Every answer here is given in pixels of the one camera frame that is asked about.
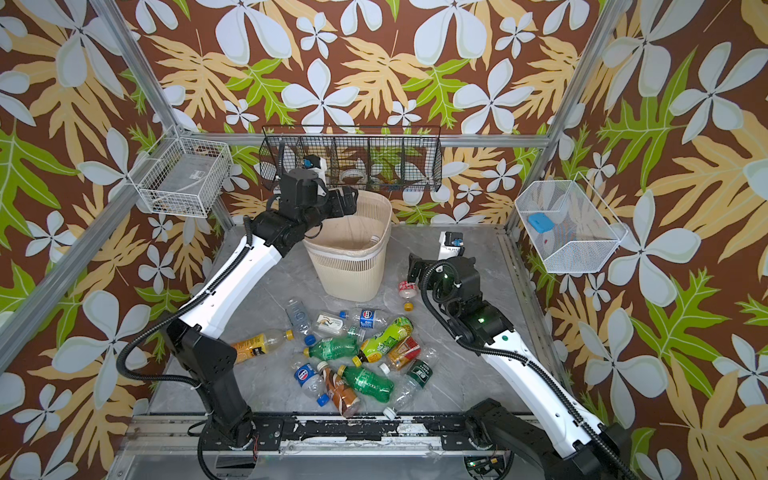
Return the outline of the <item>clear bottle red cap label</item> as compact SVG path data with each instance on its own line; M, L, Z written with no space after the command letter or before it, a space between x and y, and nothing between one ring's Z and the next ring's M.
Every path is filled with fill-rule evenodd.
M414 298L418 294L417 285L414 282L403 280L398 284L398 293L403 300L403 309L406 312L414 310Z

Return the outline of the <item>orange red label bottle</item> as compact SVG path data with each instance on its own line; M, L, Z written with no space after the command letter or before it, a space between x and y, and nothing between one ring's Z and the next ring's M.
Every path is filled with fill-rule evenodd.
M399 342L387 353L387 366L397 371L402 370L421 353L421 345L413 337L409 336Z

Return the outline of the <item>dark green label water bottle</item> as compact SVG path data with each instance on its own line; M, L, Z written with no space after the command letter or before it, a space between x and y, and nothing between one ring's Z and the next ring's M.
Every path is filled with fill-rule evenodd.
M414 403L433 378L438 359L437 350L428 347L410 363L402 379L395 385L390 401L382 411L387 419L395 419L398 414L405 412Z

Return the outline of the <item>clear bottle blue cap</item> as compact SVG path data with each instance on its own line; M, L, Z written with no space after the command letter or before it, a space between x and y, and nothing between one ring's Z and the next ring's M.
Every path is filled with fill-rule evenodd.
M285 312L291 324L294 339L301 340L308 347L315 345L317 337L312 332L310 315L304 303L298 298L290 298L285 306Z

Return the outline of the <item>yellow label juice bottle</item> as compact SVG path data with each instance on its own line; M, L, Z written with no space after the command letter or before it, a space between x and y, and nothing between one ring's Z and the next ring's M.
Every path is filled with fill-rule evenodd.
M270 329L252 338L236 342L232 344L232 347L236 350L235 364L241 364L250 359L270 354L293 339L294 333L292 330Z

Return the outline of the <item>pepsi bottle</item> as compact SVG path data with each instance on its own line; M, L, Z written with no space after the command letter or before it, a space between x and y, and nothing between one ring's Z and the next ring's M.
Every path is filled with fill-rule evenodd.
M374 308L355 308L341 310L339 316L348 326L359 327L364 330L384 329L394 315L386 310Z
M302 392L313 399L320 407L324 407L330 401L325 386L325 381L317 368L306 358L294 359L291 363L293 378L298 383Z

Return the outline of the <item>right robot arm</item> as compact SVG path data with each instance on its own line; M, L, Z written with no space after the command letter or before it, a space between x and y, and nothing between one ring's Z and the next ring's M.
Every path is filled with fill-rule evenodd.
M524 459L546 479L634 479L628 431L602 421L541 364L512 322L484 299L473 257L426 260L410 255L407 279L455 343L487 362L530 413L529 423L492 399L464 414L478 445Z

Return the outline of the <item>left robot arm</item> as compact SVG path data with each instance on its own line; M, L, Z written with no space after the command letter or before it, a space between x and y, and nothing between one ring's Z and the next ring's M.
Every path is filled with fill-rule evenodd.
M251 441L252 411L233 373L236 350L221 340L221 334L248 293L309 232L320 231L328 219L357 211L356 188L329 188L312 170L283 174L279 188L272 198L276 208L266 207L255 218L243 219L244 237L203 289L168 318L139 333L116 360L118 373L127 379L190 386L202 400L209 429L234 448ZM185 375L148 375L129 366L129 355L156 332L163 334Z

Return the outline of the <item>beige plastic waste bin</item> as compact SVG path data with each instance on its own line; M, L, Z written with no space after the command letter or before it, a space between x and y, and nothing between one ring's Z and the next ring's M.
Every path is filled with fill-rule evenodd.
M325 292L353 302L373 299L381 286L392 206L385 196L362 191L351 216L327 219L304 245Z

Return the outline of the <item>lime green label bottle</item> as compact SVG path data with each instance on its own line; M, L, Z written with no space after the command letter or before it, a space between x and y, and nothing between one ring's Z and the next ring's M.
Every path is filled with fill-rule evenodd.
M365 340L358 353L352 357L356 367L364 363L380 361L399 342L406 339L413 331L412 322L405 316L396 318L384 331Z

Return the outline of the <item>blue object in basket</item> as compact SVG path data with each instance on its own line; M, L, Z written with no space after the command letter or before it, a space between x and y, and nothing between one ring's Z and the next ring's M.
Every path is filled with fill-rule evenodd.
M540 234L552 231L555 228L554 222L543 212L535 212L527 217L528 224Z

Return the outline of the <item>white label small bottle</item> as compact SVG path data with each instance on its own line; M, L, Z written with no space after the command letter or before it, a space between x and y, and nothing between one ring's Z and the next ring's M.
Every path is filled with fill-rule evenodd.
M365 338L365 332L359 325L328 312L318 314L314 327L321 334L332 337L350 337L357 342L362 342Z

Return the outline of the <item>green soda bottle lower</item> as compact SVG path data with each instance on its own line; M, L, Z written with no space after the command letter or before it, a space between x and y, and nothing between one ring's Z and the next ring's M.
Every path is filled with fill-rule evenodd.
M380 403L390 401L394 390L393 381L357 366L342 365L337 373L356 392L370 396Z

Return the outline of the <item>green soda bottle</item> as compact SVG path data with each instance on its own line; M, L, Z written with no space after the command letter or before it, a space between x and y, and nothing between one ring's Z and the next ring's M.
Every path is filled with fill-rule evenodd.
M341 358L351 358L359 350L359 339L356 336L343 336L325 338L303 350L307 358L316 358L321 361L330 361Z
M356 392L370 396L380 403L390 401L394 390L393 381L357 366L342 365L337 373Z

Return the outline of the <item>green soda bottle upper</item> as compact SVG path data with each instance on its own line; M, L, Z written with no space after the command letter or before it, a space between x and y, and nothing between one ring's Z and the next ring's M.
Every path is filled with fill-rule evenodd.
M359 339L356 336L343 336L325 338L303 350L307 358L316 358L321 361L330 361L341 358L351 358L359 350Z

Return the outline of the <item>brown tea bottle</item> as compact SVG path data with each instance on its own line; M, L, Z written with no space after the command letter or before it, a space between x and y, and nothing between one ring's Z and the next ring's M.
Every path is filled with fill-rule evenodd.
M319 362L317 368L325 384L327 394L338 414L346 419L352 418L363 405L361 399L326 361Z

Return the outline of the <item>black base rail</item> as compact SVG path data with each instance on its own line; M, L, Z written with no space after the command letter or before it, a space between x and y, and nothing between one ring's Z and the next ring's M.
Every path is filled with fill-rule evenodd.
M206 418L191 416L188 428L203 440L203 451L266 456L491 456L507 450L481 437L461 412L427 412L388 419L362 415L272 413L252 420L250 442L228 446L221 434L203 432Z

